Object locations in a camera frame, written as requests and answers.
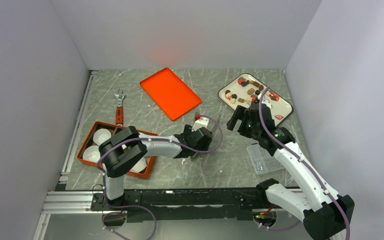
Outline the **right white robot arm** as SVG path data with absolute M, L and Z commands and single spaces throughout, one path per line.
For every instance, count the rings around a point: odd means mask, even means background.
M 237 106 L 227 129 L 233 130 L 237 121 L 241 122 L 238 133 L 256 140 L 289 172 L 302 191 L 302 195 L 294 193 L 271 178 L 256 186 L 256 203 L 262 208 L 274 204 L 288 211 L 313 240 L 349 240 L 354 200 L 339 194 L 321 177 L 290 131 L 275 126 L 270 108 L 264 104 Z

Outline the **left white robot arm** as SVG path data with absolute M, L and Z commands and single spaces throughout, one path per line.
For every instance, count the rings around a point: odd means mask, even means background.
M 103 142 L 96 167 L 103 174 L 104 204 L 111 210 L 124 203 L 125 175 L 145 157 L 188 158 L 207 153 L 213 134 L 206 127 L 193 130 L 186 125 L 183 132 L 170 136 L 147 135 L 129 126 Z

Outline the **white strawberry tray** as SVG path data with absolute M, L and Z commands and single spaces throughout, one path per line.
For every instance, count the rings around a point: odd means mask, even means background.
M 294 109 L 291 103 L 272 89 L 262 94 L 266 88 L 267 86 L 253 75 L 243 73 L 221 88 L 217 95 L 232 110 L 235 110 L 237 106 L 249 108 L 252 104 L 256 104 L 260 98 L 271 100 L 271 116 L 275 125 L 278 126 L 293 113 Z

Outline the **clear plastic screw box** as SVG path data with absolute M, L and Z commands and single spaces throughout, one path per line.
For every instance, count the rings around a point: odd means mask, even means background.
M 284 169 L 284 166 L 259 146 L 258 143 L 249 145 L 246 150 L 257 175 L 265 175 Z

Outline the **orange box lid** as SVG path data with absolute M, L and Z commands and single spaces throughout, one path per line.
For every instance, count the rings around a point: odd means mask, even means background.
M 139 85 L 172 122 L 202 103 L 201 98 L 168 67 L 145 78 Z

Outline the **white paper cup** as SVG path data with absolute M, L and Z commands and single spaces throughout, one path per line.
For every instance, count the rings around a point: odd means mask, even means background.
M 93 134 L 92 140 L 98 146 L 112 137 L 112 132 L 105 128 L 100 128 Z
M 140 173 L 147 168 L 147 160 L 145 158 L 141 158 L 131 169 L 130 171 L 133 173 Z
M 83 151 L 82 159 L 91 163 L 97 163 L 101 158 L 99 147 L 91 145 Z

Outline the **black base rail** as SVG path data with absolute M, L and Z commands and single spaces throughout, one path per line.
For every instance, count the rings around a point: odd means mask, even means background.
M 128 223 L 139 223 L 153 219 L 250 221 L 272 207 L 255 187 L 126 189 L 121 199 L 110 204 L 105 203 L 103 193 L 95 192 L 90 210 L 123 211 Z

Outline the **red handled adjustable wrench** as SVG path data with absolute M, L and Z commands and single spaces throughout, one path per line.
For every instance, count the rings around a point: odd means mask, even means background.
M 117 126 L 123 126 L 124 125 L 124 108 L 123 103 L 126 95 L 123 93 L 123 90 L 119 88 L 116 93 L 114 93 L 114 96 L 117 100 L 117 106 L 115 110 L 115 124 Z

